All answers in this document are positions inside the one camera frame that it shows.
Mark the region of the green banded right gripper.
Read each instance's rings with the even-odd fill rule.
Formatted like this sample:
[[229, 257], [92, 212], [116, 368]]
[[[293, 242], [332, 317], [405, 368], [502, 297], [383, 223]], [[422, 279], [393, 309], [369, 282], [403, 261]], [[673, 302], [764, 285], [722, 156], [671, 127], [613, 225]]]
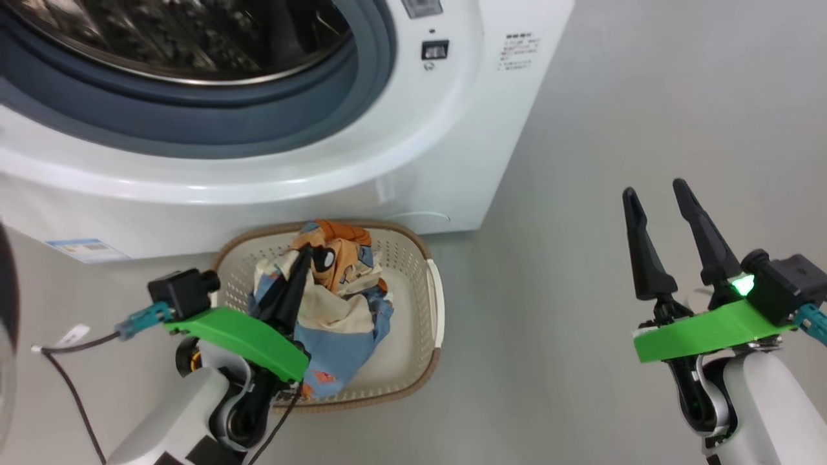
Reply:
[[[673, 190], [680, 215], [690, 225], [699, 253], [703, 285], [727, 282], [739, 276], [742, 271], [735, 253], [688, 182], [673, 180]], [[641, 301], [669, 300], [678, 285], [665, 271], [653, 246], [647, 232], [647, 216], [635, 189], [624, 189], [622, 201], [635, 295]], [[791, 324], [773, 325], [743, 299], [673, 324], [636, 329], [633, 346], [639, 362], [661, 362], [714, 353], [793, 329]]]

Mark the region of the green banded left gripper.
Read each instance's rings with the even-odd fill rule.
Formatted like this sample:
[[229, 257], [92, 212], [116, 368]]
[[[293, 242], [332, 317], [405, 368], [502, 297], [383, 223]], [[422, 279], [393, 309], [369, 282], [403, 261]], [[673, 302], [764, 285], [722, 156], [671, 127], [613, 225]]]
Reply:
[[256, 303], [257, 320], [230, 308], [212, 308], [188, 320], [168, 321], [165, 329], [230, 351], [270, 371], [281, 382], [301, 382], [310, 359], [286, 336], [295, 330], [312, 259], [312, 247], [302, 247], [289, 280], [267, 282], [269, 287]]

